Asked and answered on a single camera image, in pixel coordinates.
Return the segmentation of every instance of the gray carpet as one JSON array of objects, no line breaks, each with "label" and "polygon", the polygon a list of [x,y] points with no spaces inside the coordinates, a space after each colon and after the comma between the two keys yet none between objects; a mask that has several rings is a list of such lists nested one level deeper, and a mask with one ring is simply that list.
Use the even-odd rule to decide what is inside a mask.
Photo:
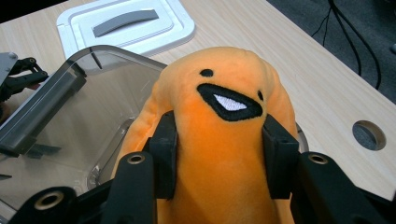
[{"label": "gray carpet", "polygon": [[[326,18],[328,0],[268,0],[291,21],[312,35]],[[394,0],[333,0],[335,6],[361,34],[372,49],[380,68],[381,82],[378,90],[396,104],[396,54],[390,47],[396,44],[396,1]],[[378,73],[375,60],[346,21],[340,20],[350,36],[361,59],[361,78],[376,87]],[[347,41],[333,10],[327,22],[313,35],[320,44],[356,73],[359,73],[357,57]]]}]

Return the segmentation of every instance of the round hole in desk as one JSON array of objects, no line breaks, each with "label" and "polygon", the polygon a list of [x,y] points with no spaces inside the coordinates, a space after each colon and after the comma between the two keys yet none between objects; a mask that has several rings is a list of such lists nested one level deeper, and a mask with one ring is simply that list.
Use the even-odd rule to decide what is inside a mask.
[{"label": "round hole in desk", "polygon": [[384,148],[387,144],[385,134],[371,121],[357,121],[353,124],[352,132],[359,144],[367,149],[378,151]]}]

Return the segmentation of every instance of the black cable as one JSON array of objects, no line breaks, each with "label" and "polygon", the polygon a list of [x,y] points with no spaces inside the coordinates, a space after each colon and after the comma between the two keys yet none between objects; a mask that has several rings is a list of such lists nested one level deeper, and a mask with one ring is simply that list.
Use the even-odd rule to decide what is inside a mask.
[{"label": "black cable", "polygon": [[359,53],[355,48],[355,45],[353,44],[352,40],[350,39],[347,29],[345,28],[344,24],[341,22],[340,17],[338,16],[338,7],[335,5],[333,0],[329,0],[330,7],[332,8],[332,12],[334,13],[335,18],[338,21],[338,24],[340,24],[341,29],[343,30],[344,35],[346,36],[346,40],[349,43],[350,47],[353,50],[353,53],[355,54],[356,61],[358,62],[358,75],[361,77],[361,57],[359,57]]},{"label": "black cable", "polygon": [[327,35],[327,27],[329,25],[329,18],[330,18],[330,13],[332,12],[332,8],[329,8],[329,13],[327,14],[327,20],[326,20],[326,25],[324,27],[324,36],[323,36],[323,42],[322,46],[324,47],[324,42],[326,41],[326,35]]},{"label": "black cable", "polygon": [[325,18],[323,18],[323,21],[320,23],[319,28],[311,35],[311,37],[314,37],[315,34],[317,34],[321,28],[321,26],[323,25],[323,22],[325,22],[326,20],[326,24],[329,22],[329,16],[330,16],[330,12],[332,11],[332,8],[329,8],[329,11],[327,12],[327,15]]},{"label": "black cable", "polygon": [[346,35],[346,39],[348,40],[350,46],[352,47],[352,49],[353,49],[353,51],[355,53],[355,56],[357,58],[358,65],[359,65],[359,75],[361,75],[361,59],[359,57],[358,52],[355,49],[355,46],[352,43],[352,40],[350,39],[349,35],[347,34],[347,30],[345,29],[344,24],[341,22],[341,19],[339,17],[344,19],[346,24],[352,29],[352,31],[356,34],[356,36],[361,40],[361,42],[363,43],[364,47],[366,47],[369,50],[371,56],[373,57],[373,60],[375,61],[375,69],[376,69],[376,72],[377,72],[377,82],[375,84],[375,88],[378,90],[379,86],[381,84],[382,75],[381,75],[381,68],[379,66],[378,59],[376,58],[373,50],[367,44],[367,42],[364,40],[364,38],[361,36],[361,34],[356,30],[356,28],[352,25],[352,23],[347,19],[347,17],[340,11],[340,9],[338,9],[338,7],[335,5],[334,1],[333,0],[329,0],[329,4],[330,4],[330,7],[331,7],[336,19],[338,20],[338,23],[340,24],[341,28],[343,29],[344,34]]}]

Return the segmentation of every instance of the plush toy mouth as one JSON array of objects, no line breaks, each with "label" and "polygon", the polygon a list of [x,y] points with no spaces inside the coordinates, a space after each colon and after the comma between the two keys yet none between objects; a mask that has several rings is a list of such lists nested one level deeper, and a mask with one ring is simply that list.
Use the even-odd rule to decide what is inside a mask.
[{"label": "plush toy mouth", "polygon": [[238,121],[262,115],[259,103],[237,91],[209,83],[199,85],[197,90],[222,119]]}]

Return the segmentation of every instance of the orange plush toy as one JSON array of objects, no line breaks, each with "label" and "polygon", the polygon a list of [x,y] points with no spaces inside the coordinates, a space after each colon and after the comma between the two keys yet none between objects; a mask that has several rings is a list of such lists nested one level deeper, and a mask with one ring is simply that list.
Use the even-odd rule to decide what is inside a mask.
[{"label": "orange plush toy", "polygon": [[290,98],[269,63],[231,47],[199,50],[171,63],[126,134],[118,160],[142,150],[171,110],[177,182],[173,199],[157,201],[158,223],[292,221],[290,209],[271,199],[266,184],[267,114],[297,136]]}]

